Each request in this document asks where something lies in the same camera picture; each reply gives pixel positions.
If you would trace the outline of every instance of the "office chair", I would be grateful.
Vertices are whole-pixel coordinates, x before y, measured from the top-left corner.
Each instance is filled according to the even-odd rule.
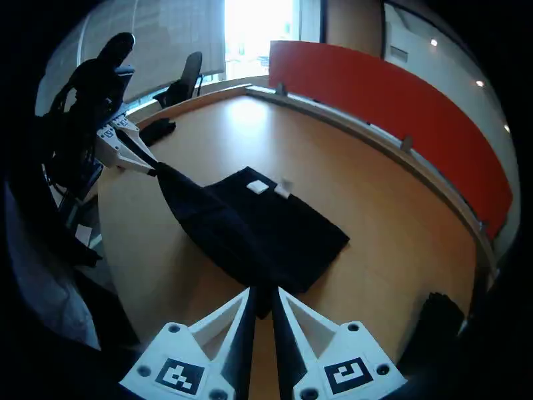
[[[155,95],[153,98],[161,104],[162,108],[189,100],[193,96],[198,77],[200,77],[200,86],[198,87],[198,95],[200,95],[203,80],[203,75],[200,75],[201,67],[202,53],[200,51],[191,53],[187,57],[181,78],[172,83],[166,91]]]

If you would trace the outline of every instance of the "black towel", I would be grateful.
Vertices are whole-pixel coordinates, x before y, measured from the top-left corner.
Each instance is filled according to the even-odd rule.
[[[257,315],[270,311],[270,292],[281,286],[303,293],[325,272],[349,238],[293,195],[250,167],[200,187],[164,163],[156,166],[161,191],[189,237],[231,277],[257,286]],[[247,185],[260,180],[257,195]]]

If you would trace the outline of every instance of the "window blind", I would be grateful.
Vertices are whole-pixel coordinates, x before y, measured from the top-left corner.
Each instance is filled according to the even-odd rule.
[[[36,112],[47,112],[76,66],[96,57],[120,32],[135,36],[135,46],[123,63],[135,68],[126,102],[176,81],[187,56],[195,51],[203,54],[201,73],[222,73],[224,19],[224,0],[108,0],[92,10],[52,55]]]

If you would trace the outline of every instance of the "tabletop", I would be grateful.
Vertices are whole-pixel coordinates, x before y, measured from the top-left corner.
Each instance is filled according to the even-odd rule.
[[[151,147],[159,161],[208,185],[246,167],[292,193],[350,241],[299,299],[335,323],[362,321],[398,361],[430,292],[468,311],[476,247],[454,212],[413,174],[356,137],[298,111],[248,96],[173,118]],[[244,287],[187,237],[157,180],[107,170],[99,187],[113,282],[140,340],[169,321],[190,325]],[[251,399],[278,397],[272,319],[257,320]]]

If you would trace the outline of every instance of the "red divider screen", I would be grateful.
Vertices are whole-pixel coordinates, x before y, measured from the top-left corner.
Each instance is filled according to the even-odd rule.
[[[273,41],[269,85],[372,123],[413,148],[449,180],[494,238],[512,200],[507,178],[481,131],[445,95],[370,55],[323,43]]]

